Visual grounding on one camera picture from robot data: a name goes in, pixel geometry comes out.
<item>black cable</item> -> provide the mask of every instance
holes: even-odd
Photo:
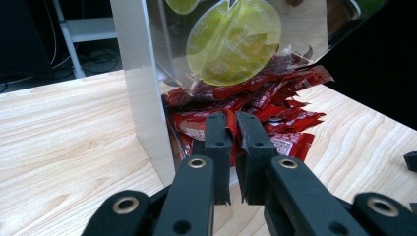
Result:
[[[53,22],[52,22],[52,17],[51,17],[51,14],[50,14],[49,9],[48,9],[48,5],[46,4],[45,0],[43,0],[43,4],[45,5],[46,13],[48,15],[49,23],[50,23],[51,29],[52,29],[52,36],[53,36],[53,43],[54,43],[54,53],[53,53],[52,60],[50,62],[50,64],[52,65],[52,63],[55,61],[55,58],[56,58],[56,50],[57,50],[57,47],[58,47],[58,43],[56,42],[56,34],[55,34],[55,28],[54,28]]]
[[[69,73],[67,73],[67,74],[64,74],[63,76],[60,76],[60,77],[55,77],[54,79],[55,79],[55,80],[60,80],[60,79],[63,79],[63,78],[67,78],[67,77],[69,77],[69,76],[72,76],[72,75],[74,74],[74,72],[73,72],[73,68],[72,68],[72,67],[69,67],[69,68],[61,68],[61,69],[56,70],[56,71],[54,71],[54,72],[56,73],[56,72],[58,72],[58,71],[65,71],[65,70],[69,70],[70,72],[69,72]]]
[[[4,80],[2,78],[0,78],[0,80],[2,81],[2,83],[4,85],[4,87],[0,90],[0,93],[2,93],[3,91],[5,91],[7,89],[8,84],[7,84],[6,80]]]
[[[114,65],[112,65],[109,69],[106,69],[106,70],[94,71],[94,70],[86,69],[86,67],[85,67],[85,65],[87,65],[88,63],[102,64],[102,63],[111,62],[113,60],[115,62]],[[105,54],[100,54],[100,55],[97,55],[97,56],[90,57],[86,62],[84,62],[82,64],[82,66],[84,66],[83,67],[84,71],[95,73],[95,74],[102,74],[102,73],[112,71],[118,64],[119,64],[119,60],[118,60],[118,58],[116,57],[115,54],[105,53]]]
[[[17,82],[26,81],[26,80],[30,80],[30,79],[33,79],[33,78],[34,78],[34,76],[23,77],[23,78],[19,78],[19,79],[16,79],[16,80],[12,80],[11,82],[8,82],[8,84],[14,84],[14,83],[17,83]]]

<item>light wood surface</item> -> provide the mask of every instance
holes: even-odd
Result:
[[[385,194],[417,202],[403,155],[412,130],[324,86],[299,92],[325,112],[307,165],[338,197]],[[123,71],[0,94],[0,235],[80,235],[102,202],[122,190],[152,195],[163,183],[135,134]],[[268,235],[262,206],[216,206],[215,235]]]

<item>ketchup packet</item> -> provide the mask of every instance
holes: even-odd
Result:
[[[271,116],[275,116],[281,112],[284,112],[287,108],[284,106],[276,106],[268,104],[264,109],[260,110],[257,108],[246,109],[245,112],[250,113],[258,118],[261,123],[266,122]]]
[[[189,104],[220,101],[236,95],[246,95],[262,87],[267,82],[277,81],[274,74],[257,74],[250,80],[228,87],[215,87],[204,82],[199,83],[198,94],[189,95],[182,88],[175,88],[162,95],[162,102],[168,108],[178,108]]]
[[[264,124],[264,129],[270,136],[302,132],[307,128],[322,123],[323,121],[319,120],[322,116],[325,116],[325,113],[305,111],[301,108],[288,110],[269,118]]]
[[[276,103],[275,105],[287,107],[287,108],[294,108],[294,107],[303,107],[308,105],[308,102],[301,102],[297,100],[283,100],[279,103]]]
[[[247,102],[247,96],[229,98],[227,101],[216,101],[203,105],[203,110],[191,110],[185,112],[170,112],[175,129],[191,138],[199,141],[206,139],[206,118],[214,112],[223,111],[228,119],[228,125],[234,120],[236,111],[242,109]]]
[[[314,135],[309,133],[276,134],[270,137],[278,154],[292,156],[302,161],[306,159],[313,139]]]
[[[252,98],[248,101],[248,105],[259,110],[264,109],[270,102],[270,98],[277,92],[277,83],[266,83],[258,88]]]
[[[325,67],[319,65],[312,68],[294,71],[279,75],[281,80],[279,91],[270,99],[270,102],[277,104],[288,97],[296,96],[297,91],[334,81],[331,74]]]
[[[206,118],[210,114],[217,111],[223,112],[227,119],[224,129],[228,131],[232,138],[233,146],[230,156],[230,166],[234,166],[234,157],[241,154],[240,148],[236,146],[236,139],[239,134],[235,116],[236,111],[220,108],[208,111],[171,113],[171,119],[179,134],[179,142],[181,143],[180,147],[184,150],[186,155],[191,155],[193,150],[193,141],[204,141],[206,139]]]

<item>black object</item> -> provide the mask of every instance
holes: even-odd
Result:
[[[407,168],[411,171],[417,171],[417,151],[411,151],[404,156]]]
[[[400,203],[378,193],[359,194],[352,205],[336,198],[303,161],[276,155],[255,116],[236,115],[247,152],[236,159],[242,197],[249,205],[265,206],[271,235],[417,235],[417,215]],[[224,115],[214,113],[206,122],[207,143],[215,144],[209,152],[214,156],[202,155],[210,145],[197,142],[194,155],[181,161],[171,186],[151,198],[132,191],[110,197],[83,235],[212,235],[214,196],[220,204],[230,200],[224,198],[229,196],[224,194],[228,178],[215,179],[224,165],[229,168],[229,162],[222,160],[218,162],[222,166],[217,166],[211,159],[229,159],[224,153],[230,152],[224,147],[228,144]],[[119,208],[126,213],[117,213]]]
[[[417,214],[417,203],[410,203],[411,211]]]
[[[387,0],[317,64],[334,77],[325,86],[417,130],[415,9],[416,1]]]
[[[43,32],[51,29],[43,2],[0,0],[0,6],[0,72],[52,79],[47,46],[54,42],[51,31]]]

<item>yellow sticker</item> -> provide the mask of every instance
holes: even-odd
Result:
[[[214,86],[255,76],[279,46],[281,20],[265,0],[222,0],[196,22],[187,42],[192,73]]]
[[[165,0],[172,11],[179,15],[191,13],[199,4],[200,0]]]

